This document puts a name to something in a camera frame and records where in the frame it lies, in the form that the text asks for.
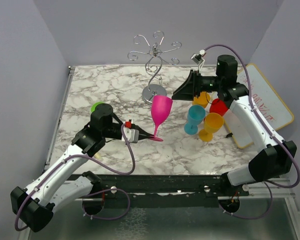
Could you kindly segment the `orange wine glass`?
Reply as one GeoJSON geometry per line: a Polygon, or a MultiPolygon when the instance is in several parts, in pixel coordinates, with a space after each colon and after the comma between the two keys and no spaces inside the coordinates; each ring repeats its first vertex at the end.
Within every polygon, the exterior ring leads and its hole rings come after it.
{"type": "Polygon", "coordinates": [[[224,118],[218,113],[209,113],[203,122],[203,129],[199,131],[198,136],[203,142],[210,142],[213,134],[218,132],[224,125],[224,118]]]}

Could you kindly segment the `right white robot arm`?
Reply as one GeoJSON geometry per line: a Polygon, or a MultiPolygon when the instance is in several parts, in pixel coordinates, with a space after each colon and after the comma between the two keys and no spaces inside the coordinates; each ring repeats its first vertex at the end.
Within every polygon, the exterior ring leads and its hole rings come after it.
{"type": "Polygon", "coordinates": [[[248,88],[237,81],[238,62],[232,55],[217,58],[216,75],[203,76],[198,70],[191,70],[186,81],[177,88],[173,100],[192,101],[201,92],[217,92],[218,98],[239,119],[251,137],[258,154],[248,165],[222,174],[219,189],[230,196],[239,185],[270,182],[274,177],[286,174],[293,164],[296,144],[286,141],[267,122],[248,88]]]}

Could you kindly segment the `red wine glass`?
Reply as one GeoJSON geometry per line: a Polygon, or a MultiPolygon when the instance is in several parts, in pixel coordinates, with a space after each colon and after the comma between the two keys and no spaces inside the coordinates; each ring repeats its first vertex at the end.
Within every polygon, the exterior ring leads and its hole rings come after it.
{"type": "Polygon", "coordinates": [[[228,111],[228,107],[219,98],[214,99],[209,108],[210,113],[216,113],[219,114],[220,116],[224,116],[227,111],[228,111]]]}

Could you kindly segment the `yellow wine glass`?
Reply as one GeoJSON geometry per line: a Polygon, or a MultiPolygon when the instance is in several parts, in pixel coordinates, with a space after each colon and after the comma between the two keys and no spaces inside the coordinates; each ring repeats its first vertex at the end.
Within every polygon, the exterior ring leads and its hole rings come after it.
{"type": "Polygon", "coordinates": [[[207,105],[210,103],[210,99],[211,96],[207,92],[203,91],[200,93],[199,97],[193,98],[192,105],[200,105],[203,108],[206,108],[207,105]]]}

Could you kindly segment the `pink wine glass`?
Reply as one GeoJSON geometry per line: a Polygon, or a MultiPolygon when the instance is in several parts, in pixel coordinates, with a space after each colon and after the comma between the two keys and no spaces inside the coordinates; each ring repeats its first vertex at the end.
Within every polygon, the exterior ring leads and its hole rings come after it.
{"type": "Polygon", "coordinates": [[[157,138],[157,131],[159,126],[166,121],[170,115],[173,105],[173,100],[164,95],[155,95],[153,97],[151,105],[151,117],[154,123],[154,133],[153,136],[157,138]]]}

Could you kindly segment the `blue wine glass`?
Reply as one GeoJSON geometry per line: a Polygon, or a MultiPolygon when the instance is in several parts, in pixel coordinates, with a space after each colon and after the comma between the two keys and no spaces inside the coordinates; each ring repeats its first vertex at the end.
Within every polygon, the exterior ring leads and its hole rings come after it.
{"type": "Polygon", "coordinates": [[[184,131],[188,135],[195,135],[198,132],[198,125],[202,123],[206,111],[201,105],[192,105],[187,113],[187,122],[184,131]]]}

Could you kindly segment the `green wine glass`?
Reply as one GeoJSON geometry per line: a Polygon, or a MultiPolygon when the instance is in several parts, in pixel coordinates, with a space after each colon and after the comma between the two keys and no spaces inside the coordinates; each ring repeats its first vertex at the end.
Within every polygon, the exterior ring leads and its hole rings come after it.
{"type": "Polygon", "coordinates": [[[100,105],[100,104],[103,104],[103,102],[102,102],[102,101],[99,101],[99,102],[94,103],[94,104],[91,106],[90,111],[93,113],[93,112],[95,111],[96,107],[97,107],[98,105],[100,105]]]}

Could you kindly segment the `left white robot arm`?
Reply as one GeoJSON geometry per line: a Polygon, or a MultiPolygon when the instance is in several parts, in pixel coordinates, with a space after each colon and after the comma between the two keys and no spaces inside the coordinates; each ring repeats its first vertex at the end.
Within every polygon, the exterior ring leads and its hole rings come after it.
{"type": "Polygon", "coordinates": [[[156,140],[156,137],[134,124],[122,122],[107,103],[99,103],[90,115],[90,121],[72,139],[63,155],[41,176],[25,188],[16,187],[10,193],[12,211],[16,215],[16,231],[19,221],[33,232],[42,230],[52,219],[58,207],[81,196],[96,197],[101,190],[99,179],[91,173],[84,173],[68,187],[63,183],[80,166],[91,160],[103,168],[122,175],[99,160],[94,155],[106,145],[106,139],[124,141],[129,147],[140,140],[156,140]]]}

